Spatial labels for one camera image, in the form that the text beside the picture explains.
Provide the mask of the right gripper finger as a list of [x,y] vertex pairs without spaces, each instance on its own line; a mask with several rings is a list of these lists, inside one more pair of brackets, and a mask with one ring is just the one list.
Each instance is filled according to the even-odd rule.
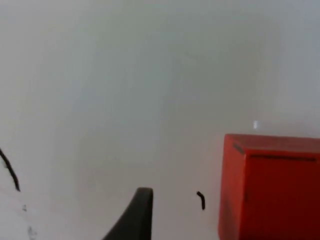
[[152,238],[153,200],[152,188],[137,188],[129,205],[104,239],[150,240]]

